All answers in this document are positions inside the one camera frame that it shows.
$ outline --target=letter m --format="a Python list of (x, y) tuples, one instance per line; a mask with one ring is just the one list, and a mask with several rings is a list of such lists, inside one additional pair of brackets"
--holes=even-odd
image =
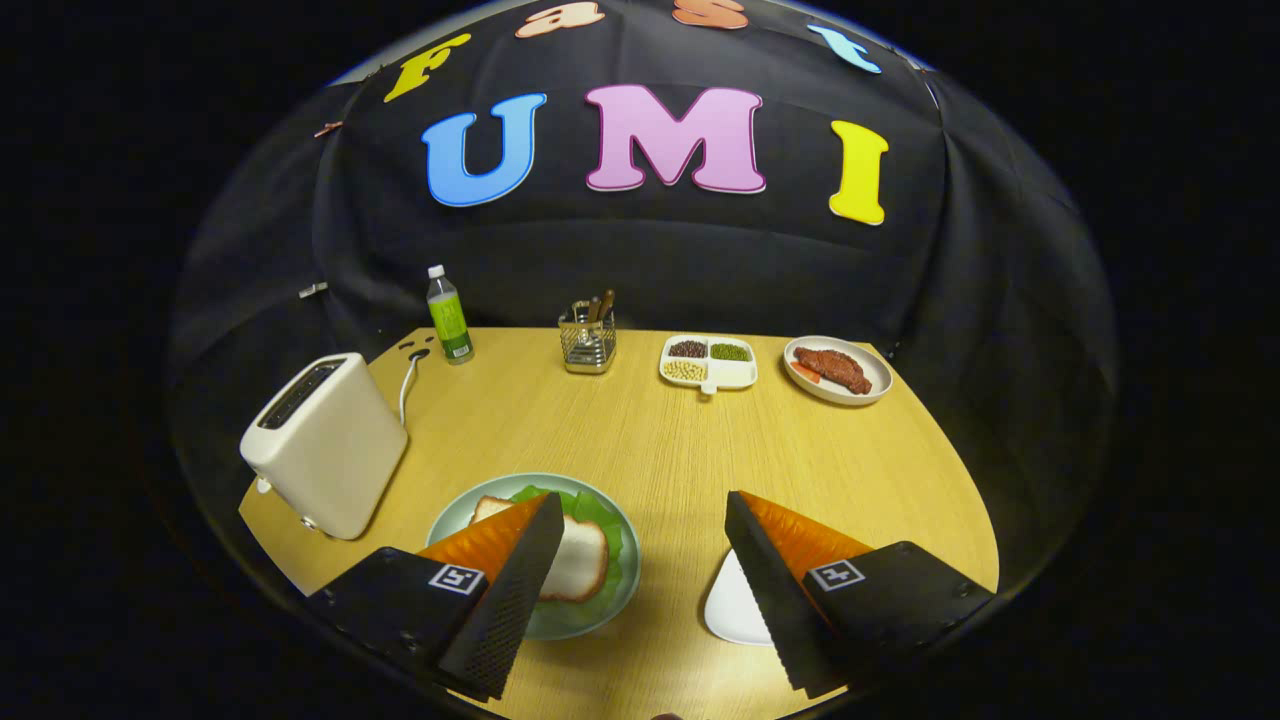
[(591, 190), (644, 184), (644, 172), (631, 161), (632, 141), (668, 186), (676, 184), (701, 145), (703, 164), (694, 170), (694, 184), (717, 192), (764, 190), (751, 131), (755, 109), (764, 101), (754, 92), (704, 90), (678, 120), (643, 85), (598, 87), (586, 94), (586, 101), (600, 109), (600, 167), (586, 176)]

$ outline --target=bread slice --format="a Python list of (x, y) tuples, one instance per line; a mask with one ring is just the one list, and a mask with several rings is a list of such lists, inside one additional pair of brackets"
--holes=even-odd
[[(509, 500), (484, 496), (471, 515), (475, 524), (515, 505)], [(586, 602), (604, 587), (604, 574), (609, 568), (609, 541), (595, 523), (579, 523), (564, 515), (564, 534), (559, 550), (547, 571), (538, 600), (563, 600)]]
[(511, 507), (512, 505), (515, 505), (515, 502), (509, 500), (502, 500), (500, 497), (493, 497), (486, 495), (480, 498), (480, 502), (476, 503), (476, 511), (474, 515), (471, 515), (471, 521), (467, 524), (475, 525), (476, 523), (484, 520), (489, 515), (493, 515), (495, 512), (502, 512), (503, 510)]

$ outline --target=plastic bottle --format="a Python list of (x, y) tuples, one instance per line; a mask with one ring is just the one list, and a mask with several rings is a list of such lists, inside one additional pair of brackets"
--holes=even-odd
[(458, 288), (444, 277), (444, 265), (433, 265), (426, 270), (431, 284), (426, 291), (426, 307), (435, 323), (435, 334), (440, 337), (444, 359), (449, 365), (461, 365), (475, 357), (475, 346), (467, 333), (467, 322), (462, 316), (462, 302)]

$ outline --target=white sectioned plate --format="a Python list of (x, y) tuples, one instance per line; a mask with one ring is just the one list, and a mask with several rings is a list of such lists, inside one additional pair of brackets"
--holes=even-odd
[[(828, 380), (827, 378), (822, 378), (822, 380), (815, 383), (801, 375), (795, 368), (791, 366), (791, 363), (796, 359), (796, 347), (805, 347), (809, 350), (836, 350), (849, 355), (856, 360), (859, 365), (861, 365), (863, 375), (872, 382), (872, 391), (867, 395), (854, 395), (849, 392), (847, 387)], [(890, 372), (888, 365), (886, 365), (883, 360), (849, 341), (835, 337), (810, 334), (792, 340), (782, 351), (782, 365), (786, 368), (787, 374), (791, 375), (791, 379), (795, 380), (796, 384), (823, 400), (838, 402), (840, 405), (870, 405), (881, 397), (884, 397), (888, 388), (893, 387), (893, 373)]]
[(732, 550), (721, 564), (712, 592), (707, 594), (703, 618), (708, 630), (731, 643), (773, 647), (764, 616), (755, 605), (755, 594), (751, 593), (742, 565)]
[[(672, 357), (669, 355), (671, 346), (677, 342), (684, 342), (686, 340), (694, 340), (707, 346), (707, 355), (703, 357)], [(716, 360), (710, 356), (710, 348), (716, 345), (732, 345), (735, 347), (741, 347), (746, 350), (746, 360)], [(687, 360), (699, 368), (707, 370), (707, 379), (698, 380), (685, 380), (676, 378), (667, 373), (667, 363), (675, 360)], [(759, 379), (760, 373), (755, 364), (755, 351), (751, 346), (741, 340), (735, 340), (731, 337), (714, 337), (714, 336), (701, 336), (701, 334), (673, 334), (667, 338), (666, 345), (662, 346), (662, 355), (658, 357), (658, 374), (662, 375), (667, 382), (677, 386), (690, 386), (700, 387), (704, 393), (714, 395), (717, 389), (741, 389), (745, 387), (751, 387), (755, 380)]]

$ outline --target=toaster slot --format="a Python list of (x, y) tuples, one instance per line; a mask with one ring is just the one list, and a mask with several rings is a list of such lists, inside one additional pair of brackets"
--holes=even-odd
[(298, 378), (285, 391), (280, 400), (275, 401), (275, 405), (266, 411), (257, 427), (274, 430), (288, 423), (293, 413), (346, 361), (346, 359), (329, 360), (311, 368), (306, 375)]

